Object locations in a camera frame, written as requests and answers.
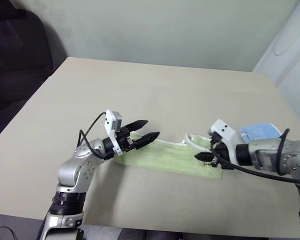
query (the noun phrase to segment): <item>floor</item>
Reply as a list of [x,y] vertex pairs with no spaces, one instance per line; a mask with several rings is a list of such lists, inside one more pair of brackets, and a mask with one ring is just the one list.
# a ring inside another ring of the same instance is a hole
[[[17,240],[35,240],[42,224],[41,220],[15,217],[0,214],[0,227],[6,226],[12,229]],[[109,226],[82,225],[84,230],[84,240],[117,240],[121,228]],[[147,239],[151,240],[169,240],[167,237],[162,237],[164,234],[156,234],[156,231],[151,231],[147,235]],[[12,233],[7,228],[0,228],[0,240],[13,240]],[[185,233],[184,240],[265,240],[267,238],[259,237],[237,237],[237,236],[220,236],[220,235],[205,235]],[[281,238],[282,240],[300,240],[300,238]]]

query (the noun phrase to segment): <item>chair backrest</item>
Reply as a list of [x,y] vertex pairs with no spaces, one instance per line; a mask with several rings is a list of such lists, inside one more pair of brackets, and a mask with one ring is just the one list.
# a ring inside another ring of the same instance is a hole
[[0,19],[0,72],[53,69],[51,53],[41,20],[18,9],[18,16]]

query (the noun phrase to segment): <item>table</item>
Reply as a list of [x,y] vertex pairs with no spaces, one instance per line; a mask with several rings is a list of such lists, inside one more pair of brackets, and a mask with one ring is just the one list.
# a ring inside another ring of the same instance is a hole
[[[43,219],[60,165],[106,109],[125,125],[145,119],[141,133],[180,142],[185,132],[206,136],[220,118],[235,129],[300,122],[261,73],[67,58],[0,135],[0,214]],[[88,138],[106,137],[99,122]],[[223,172],[209,180],[122,166],[96,171],[85,202],[85,224],[204,234],[300,237],[294,184]]]

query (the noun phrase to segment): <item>beige table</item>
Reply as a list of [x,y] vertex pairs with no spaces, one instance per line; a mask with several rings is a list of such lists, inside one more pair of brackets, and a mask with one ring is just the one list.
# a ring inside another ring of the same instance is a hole
[[[71,157],[79,129],[102,111],[123,124],[149,120],[180,142],[206,136],[218,118],[240,126],[271,122],[291,140],[300,122],[266,75],[68,58],[0,135],[0,214],[43,219],[55,194],[59,166]],[[104,138],[99,122],[89,139]],[[111,160],[94,175],[86,224],[177,232],[300,237],[293,184],[223,172],[222,180],[125,167]]]

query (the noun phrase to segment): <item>black chair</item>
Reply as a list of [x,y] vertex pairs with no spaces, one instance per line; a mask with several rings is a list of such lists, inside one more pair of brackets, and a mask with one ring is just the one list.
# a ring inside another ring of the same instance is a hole
[[52,73],[40,19],[0,0],[0,133]]

